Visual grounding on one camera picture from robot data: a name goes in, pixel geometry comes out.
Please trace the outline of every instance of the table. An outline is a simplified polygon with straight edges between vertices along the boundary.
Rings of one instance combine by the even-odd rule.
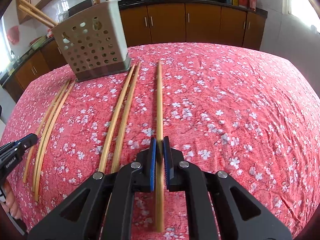
[[[172,147],[204,171],[230,173],[297,235],[320,200],[320,100],[301,73],[283,58],[215,44],[145,45],[129,48],[129,54],[134,63],[141,62],[141,69],[121,165],[133,161],[156,136],[160,59],[164,135]],[[28,229],[97,170],[126,75],[76,83],[46,150],[39,203],[31,191],[34,156],[27,184],[22,182],[25,160],[10,175]],[[66,65],[33,81],[17,103],[1,144],[35,132],[70,77],[74,74]],[[165,191],[164,233],[152,232],[153,203],[152,194],[136,194],[132,239],[188,238],[184,194]]]

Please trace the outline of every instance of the kitchen cabinet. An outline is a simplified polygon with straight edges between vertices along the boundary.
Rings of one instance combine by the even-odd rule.
[[[186,41],[184,3],[154,4],[147,9],[153,44]]]
[[[146,6],[120,11],[127,46],[151,44],[151,34]]]
[[[221,6],[186,3],[186,41],[219,42]]]
[[[41,54],[50,70],[54,70],[67,64],[55,40],[41,48]]]
[[[221,8],[220,39],[225,45],[242,47],[247,13],[229,7]]]
[[[260,49],[265,21],[265,18],[261,17],[260,15],[248,12],[243,41],[244,48],[255,50]]]

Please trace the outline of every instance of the window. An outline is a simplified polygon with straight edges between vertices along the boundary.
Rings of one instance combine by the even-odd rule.
[[[298,17],[307,26],[314,25],[320,32],[320,19],[309,0],[290,0],[289,13]]]

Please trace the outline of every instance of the kitchen counter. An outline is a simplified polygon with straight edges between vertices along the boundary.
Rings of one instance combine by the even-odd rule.
[[[219,6],[225,6],[233,9],[237,9],[240,11],[245,12],[252,12],[256,13],[265,19],[268,17],[268,11],[265,11],[263,9],[257,8],[256,11],[253,11],[251,9],[242,8],[239,6],[229,5],[225,3],[225,0],[121,0],[119,1],[119,9],[127,9],[132,8],[136,6],[142,6],[142,5],[151,5],[151,4],[158,4],[158,3],[206,3],[206,4],[213,4],[213,5],[219,5]]]

